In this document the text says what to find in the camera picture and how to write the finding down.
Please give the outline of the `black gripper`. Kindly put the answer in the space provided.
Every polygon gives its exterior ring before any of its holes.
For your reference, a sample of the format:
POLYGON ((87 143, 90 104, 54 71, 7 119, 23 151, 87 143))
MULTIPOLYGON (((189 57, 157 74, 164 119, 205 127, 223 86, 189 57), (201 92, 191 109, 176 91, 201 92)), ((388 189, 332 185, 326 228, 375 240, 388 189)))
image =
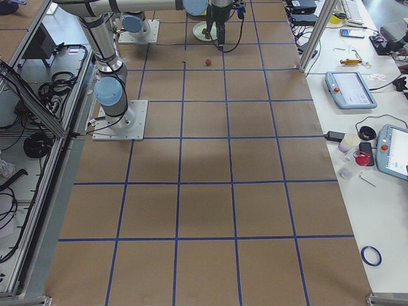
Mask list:
POLYGON ((211 0, 209 1, 209 11, 207 17, 209 18, 206 21, 207 33, 212 37, 212 27, 214 22, 217 25, 217 41, 218 44, 225 44, 225 22, 230 17, 230 11, 233 7, 232 0, 211 0))

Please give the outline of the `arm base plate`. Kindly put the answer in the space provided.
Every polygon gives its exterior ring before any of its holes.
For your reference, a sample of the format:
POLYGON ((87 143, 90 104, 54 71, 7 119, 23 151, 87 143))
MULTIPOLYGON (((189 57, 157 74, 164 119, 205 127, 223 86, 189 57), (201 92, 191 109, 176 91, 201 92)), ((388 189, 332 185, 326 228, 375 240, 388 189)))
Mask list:
POLYGON ((119 35, 119 44, 155 44, 158 39, 160 20, 141 20, 139 18, 122 19, 122 30, 119 35))
POLYGON ((115 125, 108 127, 117 121, 112 117, 107 117, 97 121, 92 139, 95 141, 119 141, 119 140, 137 140, 142 141, 145 132, 145 123, 147 118, 148 101, 147 100, 129 100, 128 110, 115 125))

